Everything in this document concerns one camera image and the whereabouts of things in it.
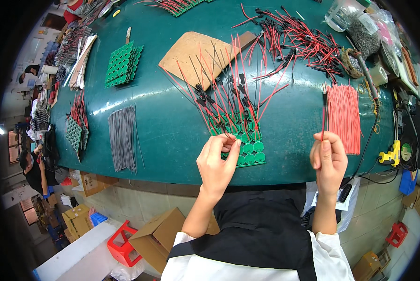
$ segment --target red plastic stool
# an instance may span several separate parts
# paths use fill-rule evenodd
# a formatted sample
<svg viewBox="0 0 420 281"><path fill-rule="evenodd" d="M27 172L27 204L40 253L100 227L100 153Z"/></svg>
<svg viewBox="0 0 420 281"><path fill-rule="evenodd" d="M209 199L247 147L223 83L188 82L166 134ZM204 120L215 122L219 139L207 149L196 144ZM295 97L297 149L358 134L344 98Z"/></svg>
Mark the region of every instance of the red plastic stool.
<svg viewBox="0 0 420 281"><path fill-rule="evenodd" d="M122 263L126 267L133 267L134 264L136 264L142 259L142 256L138 255L137 258L134 259L134 261L131 261L129 258L130 252L132 252L135 249L126 238L124 234L124 230L126 230L127 232L131 234L135 234L137 230L127 226L128 223L129 221L126 220L123 223L123 225L120 227L120 229L118 229L117 232L113 234L113 236L107 242L107 248L112 254L112 256L114 257L114 259L116 259L118 262ZM123 236L123 239L124 239L124 244L121 246L118 246L113 242L119 234L121 234L121 236Z"/></svg>
<svg viewBox="0 0 420 281"><path fill-rule="evenodd" d="M388 241L389 244L398 248L402 244L402 242L404 242L404 239L407 234L408 234L408 230L402 222L397 223L397 224L394 223L391 234L388 235L388 237L386 237L385 240Z"/></svg>

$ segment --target white label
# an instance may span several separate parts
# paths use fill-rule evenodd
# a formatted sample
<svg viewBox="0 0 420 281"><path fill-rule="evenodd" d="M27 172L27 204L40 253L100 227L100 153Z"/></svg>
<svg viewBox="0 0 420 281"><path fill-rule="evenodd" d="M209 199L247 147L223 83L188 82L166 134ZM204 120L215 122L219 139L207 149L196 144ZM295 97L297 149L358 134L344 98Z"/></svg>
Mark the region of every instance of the white label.
<svg viewBox="0 0 420 281"><path fill-rule="evenodd" d="M359 21L368 31L369 35L373 35L376 31L379 30L379 27L376 25L373 19L368 14L362 14L358 17Z"/></svg>

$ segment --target workbench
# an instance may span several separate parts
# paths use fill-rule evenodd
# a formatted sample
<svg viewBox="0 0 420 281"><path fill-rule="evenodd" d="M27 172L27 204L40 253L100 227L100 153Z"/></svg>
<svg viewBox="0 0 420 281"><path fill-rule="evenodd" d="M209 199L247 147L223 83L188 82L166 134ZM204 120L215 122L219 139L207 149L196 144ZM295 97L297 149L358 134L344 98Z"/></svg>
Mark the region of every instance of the workbench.
<svg viewBox="0 0 420 281"><path fill-rule="evenodd" d="M249 22L231 29L246 20L239 0L214 0L200 3L191 10L173 17L166 11L133 5L126 1L120 5L116 16L95 20L90 25L98 35L87 62L85 73L85 99L87 102L89 139L82 161L79 162L74 149L65 138L65 114L70 111L70 101L76 92L68 87L61 88L55 107L51 111L51 122L56 126L57 146L61 160L59 165L85 172L112 177L130 178L144 181L200 184L201 177L196 166L196 158L201 152L209 133L198 111L160 73L157 64L169 48L187 31L195 31L210 37L231 42L231 35L245 31L260 32L260 26ZM287 11L298 17L298 11L309 28L332 33L335 41L350 47L345 33L332 30L324 20L331 1L316 3L312 0L273 1L244 0L243 6L248 16L255 15L255 8L279 10L284 5ZM135 79L123 86L104 87L110 54L125 44L126 31L132 27L130 40L135 45L144 45L136 70ZM261 59L258 46L252 55L251 67L246 67L250 92L255 82L250 77L257 76L257 59ZM268 72L274 66L268 56ZM314 143L313 133L322 128L322 84L330 83L325 73L306 67L303 60L297 60L294 67L293 86L275 94L262 117L266 164L236 169L233 185L280 184L314 181L315 171L309 162L309 152ZM278 79L274 75L264 79L262 93L268 96ZM362 78L349 80L349 76L336 77L339 84L350 84L357 88ZM291 83L291 70L280 81L279 87ZM379 134L373 134L365 154L360 173L369 171L376 163L380 151L388 151L393 143L393 101L389 88L380 87ZM367 94L359 94L361 131L361 151L367 141L375 115L371 111L373 103ZM115 172L109 141L107 118L115 110L136 103L136 119L143 153L145 169L138 152L138 173L129 170ZM348 156L346 176L352 175L358 166L360 156ZM372 172L390 169L377 163Z"/></svg>

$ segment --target right hand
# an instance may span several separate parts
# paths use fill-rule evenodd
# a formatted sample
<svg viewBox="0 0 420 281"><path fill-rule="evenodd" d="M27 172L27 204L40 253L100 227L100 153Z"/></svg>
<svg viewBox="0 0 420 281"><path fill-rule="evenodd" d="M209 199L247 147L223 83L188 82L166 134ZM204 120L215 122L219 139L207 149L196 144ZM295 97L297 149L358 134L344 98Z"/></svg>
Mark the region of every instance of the right hand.
<svg viewBox="0 0 420 281"><path fill-rule="evenodd" d="M331 132L313 135L315 142L310 151L310 163L316 170L316 184L320 194L336 196L348 166L348 158L340 137Z"/></svg>
<svg viewBox="0 0 420 281"><path fill-rule="evenodd" d="M215 204L229 185L240 154L241 140L228 135L210 137L196 160L202 178L201 192ZM221 152L229 152L226 160L221 159Z"/></svg>
<svg viewBox="0 0 420 281"><path fill-rule="evenodd" d="M43 162L43 159L40 159L40 164L38 164L38 166L40 167L40 171L44 171L44 162Z"/></svg>

